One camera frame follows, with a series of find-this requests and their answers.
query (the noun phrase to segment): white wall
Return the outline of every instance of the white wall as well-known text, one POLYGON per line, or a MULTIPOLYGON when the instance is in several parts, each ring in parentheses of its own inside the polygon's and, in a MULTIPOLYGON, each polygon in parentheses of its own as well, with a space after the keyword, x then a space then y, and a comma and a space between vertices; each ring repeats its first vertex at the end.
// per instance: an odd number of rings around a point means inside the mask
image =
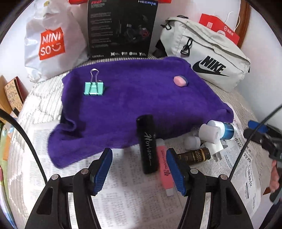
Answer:
MULTIPOLYGON (((201 14, 205 13, 215 14, 225 21, 228 13, 234 11, 235 13, 230 14, 227 25, 235 28, 239 6, 240 0, 172 0, 171 4, 159 4, 150 50, 155 50, 162 30, 160 24, 163 24, 167 17, 182 14, 194 21, 199 21, 201 14)), ((0 44, 0 75, 4 75, 7 81, 18 76, 28 91, 31 90, 33 83, 29 81, 24 67, 24 37, 26 21, 32 16, 33 10, 33 4, 29 5, 0 44)), ((82 32, 87 36, 87 4, 73 6, 72 12, 78 19, 82 32)))
MULTIPOLYGON (((237 89, 261 121, 282 103, 282 47, 254 9, 241 50, 251 59, 251 69, 237 89)), ((268 123, 282 129, 282 112, 268 123)))

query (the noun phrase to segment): nike waist bag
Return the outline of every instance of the nike waist bag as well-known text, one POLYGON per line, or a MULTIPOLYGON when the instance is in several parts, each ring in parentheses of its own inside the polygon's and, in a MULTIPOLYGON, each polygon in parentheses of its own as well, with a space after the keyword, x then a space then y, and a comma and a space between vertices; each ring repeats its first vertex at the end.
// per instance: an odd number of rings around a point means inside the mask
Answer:
POLYGON ((250 59, 227 37, 181 17, 170 17, 163 27, 167 56, 185 59, 201 78, 227 92, 244 79, 250 59))

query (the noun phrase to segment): red paper bag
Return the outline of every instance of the red paper bag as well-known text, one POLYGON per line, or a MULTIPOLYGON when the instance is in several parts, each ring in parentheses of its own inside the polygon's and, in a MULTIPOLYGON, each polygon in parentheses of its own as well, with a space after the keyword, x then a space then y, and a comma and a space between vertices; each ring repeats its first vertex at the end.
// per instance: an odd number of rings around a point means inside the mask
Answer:
POLYGON ((86 2, 88 2, 88 0, 69 0, 69 3, 73 5, 78 5, 78 4, 86 3, 86 2))
POLYGON ((210 28, 211 30, 217 33, 226 36, 227 38, 232 40, 236 45, 238 44, 240 37, 218 17, 202 14, 199 23, 210 28))
POLYGON ((158 0, 159 3, 171 3, 171 0, 158 0))

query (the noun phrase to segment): human hand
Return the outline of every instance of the human hand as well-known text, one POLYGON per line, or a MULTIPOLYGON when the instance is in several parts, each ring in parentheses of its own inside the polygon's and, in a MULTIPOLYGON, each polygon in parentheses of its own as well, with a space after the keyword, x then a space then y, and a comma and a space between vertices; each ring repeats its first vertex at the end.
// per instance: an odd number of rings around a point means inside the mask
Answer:
POLYGON ((278 171, 276 168, 276 164, 277 164, 277 161, 273 160, 271 164, 272 170, 271 170, 270 183, 269 183, 269 188, 271 192, 275 192, 279 188, 279 182, 278 182, 279 175, 278 175, 278 171))

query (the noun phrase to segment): white plastic bag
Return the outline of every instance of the white plastic bag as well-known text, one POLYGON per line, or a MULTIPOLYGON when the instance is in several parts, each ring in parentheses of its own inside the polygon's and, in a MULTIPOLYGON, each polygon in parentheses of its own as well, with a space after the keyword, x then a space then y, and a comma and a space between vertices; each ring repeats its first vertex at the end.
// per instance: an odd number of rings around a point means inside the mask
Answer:
POLYGON ((25 66, 38 83, 88 60, 86 41, 67 0, 49 0, 27 23, 25 66))

